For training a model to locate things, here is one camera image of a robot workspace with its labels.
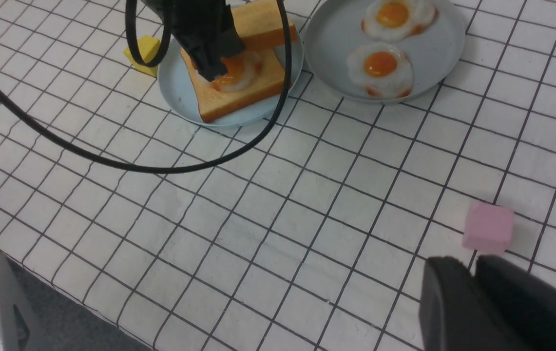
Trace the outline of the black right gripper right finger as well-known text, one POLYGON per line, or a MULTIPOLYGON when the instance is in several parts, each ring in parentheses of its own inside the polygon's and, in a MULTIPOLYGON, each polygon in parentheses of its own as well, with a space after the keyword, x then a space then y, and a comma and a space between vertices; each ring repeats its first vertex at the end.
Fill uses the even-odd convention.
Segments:
POLYGON ((556 288, 493 255, 478 258, 475 278, 523 342, 556 351, 556 288))

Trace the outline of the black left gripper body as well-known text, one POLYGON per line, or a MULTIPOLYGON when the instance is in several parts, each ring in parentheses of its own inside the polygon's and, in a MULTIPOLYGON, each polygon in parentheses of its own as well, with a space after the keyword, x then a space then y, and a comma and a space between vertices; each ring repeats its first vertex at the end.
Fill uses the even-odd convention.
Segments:
POLYGON ((224 0, 144 0, 195 61, 220 61, 245 50, 224 0))

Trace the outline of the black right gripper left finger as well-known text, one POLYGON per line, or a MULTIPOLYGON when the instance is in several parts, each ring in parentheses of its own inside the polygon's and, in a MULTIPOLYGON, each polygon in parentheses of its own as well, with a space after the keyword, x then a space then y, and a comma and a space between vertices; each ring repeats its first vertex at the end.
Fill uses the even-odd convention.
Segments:
POLYGON ((520 338, 452 257, 426 260, 419 318, 425 351, 521 350, 520 338))

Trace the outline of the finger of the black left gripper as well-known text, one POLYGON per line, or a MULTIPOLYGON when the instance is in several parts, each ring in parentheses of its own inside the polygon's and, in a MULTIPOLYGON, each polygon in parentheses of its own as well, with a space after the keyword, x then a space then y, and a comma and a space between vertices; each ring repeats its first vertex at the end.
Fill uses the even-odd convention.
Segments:
POLYGON ((211 82, 228 73, 224 60, 229 58, 232 58, 232 55, 224 56, 207 51, 197 51, 195 53, 195 67, 202 78, 211 82))

